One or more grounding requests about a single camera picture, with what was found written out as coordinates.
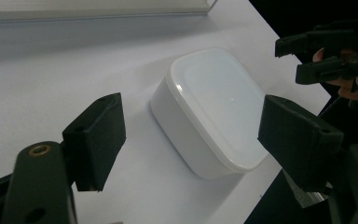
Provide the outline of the white rectangular lidded container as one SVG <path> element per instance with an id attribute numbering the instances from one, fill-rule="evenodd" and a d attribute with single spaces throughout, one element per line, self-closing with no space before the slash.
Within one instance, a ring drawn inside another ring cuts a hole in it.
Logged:
<path id="1" fill-rule="evenodd" d="M 257 140 L 265 93 L 228 51 L 176 59 L 151 111 L 190 169 L 205 179 L 245 174 L 268 155 Z"/>

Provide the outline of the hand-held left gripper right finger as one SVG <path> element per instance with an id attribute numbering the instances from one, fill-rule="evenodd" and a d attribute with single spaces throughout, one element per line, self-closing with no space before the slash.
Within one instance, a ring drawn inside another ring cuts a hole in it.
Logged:
<path id="1" fill-rule="evenodd" d="M 322 190 L 344 133 L 302 106 L 266 95 L 258 141 L 305 191 Z"/>

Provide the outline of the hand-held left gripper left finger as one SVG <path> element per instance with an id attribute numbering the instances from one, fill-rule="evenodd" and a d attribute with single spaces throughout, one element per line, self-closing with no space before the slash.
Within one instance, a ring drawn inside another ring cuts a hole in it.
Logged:
<path id="1" fill-rule="evenodd" d="M 121 94 L 94 101 L 62 132 L 78 191 L 101 191 L 126 141 Z"/>

